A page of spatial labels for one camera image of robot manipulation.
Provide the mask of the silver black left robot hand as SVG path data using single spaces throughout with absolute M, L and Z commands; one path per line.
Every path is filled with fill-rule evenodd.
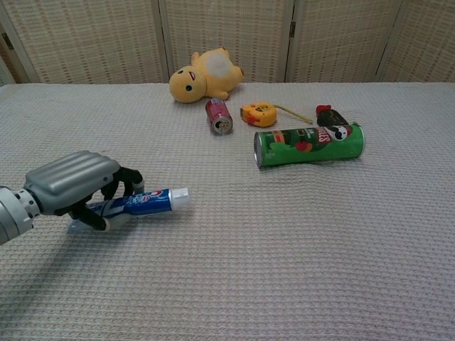
M 87 202 L 98 190 L 111 200 L 120 183 L 125 196 L 144 192 L 138 170 L 99 153 L 78 151 L 27 172 L 23 188 L 36 199 L 42 214 L 68 214 L 95 230 L 107 231 L 111 224 L 90 210 Z

